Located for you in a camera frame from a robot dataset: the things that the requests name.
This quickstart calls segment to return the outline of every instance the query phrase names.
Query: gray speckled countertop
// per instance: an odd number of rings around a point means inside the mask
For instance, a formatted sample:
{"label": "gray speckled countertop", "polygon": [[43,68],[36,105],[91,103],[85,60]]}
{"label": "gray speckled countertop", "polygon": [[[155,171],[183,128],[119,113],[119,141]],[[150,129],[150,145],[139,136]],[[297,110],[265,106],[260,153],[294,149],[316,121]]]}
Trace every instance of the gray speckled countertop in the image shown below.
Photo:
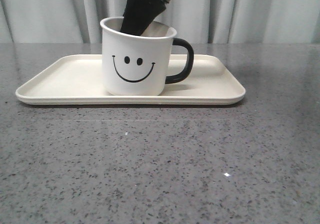
{"label": "gray speckled countertop", "polygon": [[320,223],[320,45],[194,48],[241,102],[30,106],[20,85],[101,45],[0,44],[0,223]]}

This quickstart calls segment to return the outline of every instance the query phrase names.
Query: black mug handle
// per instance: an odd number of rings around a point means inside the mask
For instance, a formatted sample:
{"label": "black mug handle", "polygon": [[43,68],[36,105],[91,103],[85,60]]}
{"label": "black mug handle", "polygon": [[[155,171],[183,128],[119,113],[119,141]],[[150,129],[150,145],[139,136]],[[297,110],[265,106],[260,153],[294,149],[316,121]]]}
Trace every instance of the black mug handle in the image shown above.
{"label": "black mug handle", "polygon": [[165,79],[165,84],[169,83],[178,83],[183,81],[185,78],[187,78],[191,72],[193,63],[194,63],[194,49],[191,47],[191,45],[181,38],[173,38],[172,45],[182,46],[187,49],[187,56],[186,56],[186,64],[184,69],[181,73],[178,73],[176,75],[167,76]]}

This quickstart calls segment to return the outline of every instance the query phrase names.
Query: white tray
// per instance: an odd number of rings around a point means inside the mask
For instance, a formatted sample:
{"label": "white tray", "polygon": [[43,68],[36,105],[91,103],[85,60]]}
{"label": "white tray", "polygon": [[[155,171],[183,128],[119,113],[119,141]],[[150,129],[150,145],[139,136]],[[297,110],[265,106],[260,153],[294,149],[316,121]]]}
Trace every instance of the white tray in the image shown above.
{"label": "white tray", "polygon": [[[240,101],[245,88],[217,58],[195,55],[184,81],[165,85],[159,96],[113,96],[102,85],[100,54],[66,56],[16,90],[17,98],[33,105],[184,104],[228,105]],[[180,72],[186,55],[170,57],[168,75]]]}

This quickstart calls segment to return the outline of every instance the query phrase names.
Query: mug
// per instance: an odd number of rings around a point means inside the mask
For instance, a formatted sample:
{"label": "mug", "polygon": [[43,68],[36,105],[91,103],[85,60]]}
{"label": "mug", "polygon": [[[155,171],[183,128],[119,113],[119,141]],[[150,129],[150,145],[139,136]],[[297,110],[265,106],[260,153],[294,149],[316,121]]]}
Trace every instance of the mug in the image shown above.
{"label": "mug", "polygon": [[[175,38],[176,30],[153,21],[141,36],[122,33],[123,17],[101,20],[102,75],[106,90],[113,95],[159,95],[165,84],[183,81],[191,72],[194,51]],[[187,49],[186,64],[180,73],[166,76],[172,45]]]}

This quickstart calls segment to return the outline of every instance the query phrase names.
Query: curtain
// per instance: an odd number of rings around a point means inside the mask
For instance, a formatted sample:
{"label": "curtain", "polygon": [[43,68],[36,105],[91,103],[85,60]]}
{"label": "curtain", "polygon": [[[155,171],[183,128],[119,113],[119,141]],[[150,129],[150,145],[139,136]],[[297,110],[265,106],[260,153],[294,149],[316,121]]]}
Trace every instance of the curtain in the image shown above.
{"label": "curtain", "polygon": [[[100,43],[127,0],[0,0],[0,42]],[[319,43],[320,0],[171,0],[157,21],[190,43]]]}

